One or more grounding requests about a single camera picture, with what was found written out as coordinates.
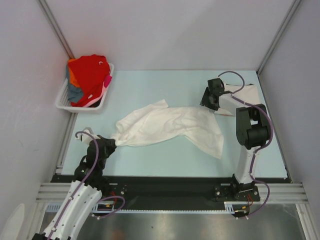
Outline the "white printed t shirt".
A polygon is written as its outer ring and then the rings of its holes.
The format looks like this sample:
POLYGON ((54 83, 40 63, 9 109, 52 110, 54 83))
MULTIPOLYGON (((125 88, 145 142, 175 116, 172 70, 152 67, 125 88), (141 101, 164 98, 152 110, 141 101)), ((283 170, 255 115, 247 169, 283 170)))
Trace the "white printed t shirt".
POLYGON ((186 137, 201 151, 220 159, 224 136, 215 115, 205 107, 169 107, 162 99, 129 113, 111 134, 117 146, 143 147, 186 137))

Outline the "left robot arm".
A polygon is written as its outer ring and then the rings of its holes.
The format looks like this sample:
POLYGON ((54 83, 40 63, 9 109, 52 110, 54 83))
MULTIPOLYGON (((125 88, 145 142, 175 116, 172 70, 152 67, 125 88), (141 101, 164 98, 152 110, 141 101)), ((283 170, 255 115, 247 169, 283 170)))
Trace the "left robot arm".
POLYGON ((117 148, 116 141, 89 130, 78 131, 75 137, 88 145, 87 153, 76 168, 55 217, 42 233, 34 234, 33 240, 76 240, 94 206, 110 196, 109 180, 103 176, 103 170, 117 148))

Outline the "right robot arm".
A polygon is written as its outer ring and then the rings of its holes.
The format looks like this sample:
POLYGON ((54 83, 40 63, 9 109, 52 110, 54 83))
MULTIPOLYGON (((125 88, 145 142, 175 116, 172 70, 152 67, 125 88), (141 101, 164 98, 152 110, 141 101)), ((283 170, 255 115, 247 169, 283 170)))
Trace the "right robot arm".
POLYGON ((267 147, 273 138, 271 121, 266 106, 248 103, 231 91, 225 90, 220 78, 207 81, 200 105, 217 111, 225 109, 235 116, 235 135, 241 146, 238 165, 230 183, 216 185, 213 190, 217 202, 260 200, 255 178, 258 153, 267 147))

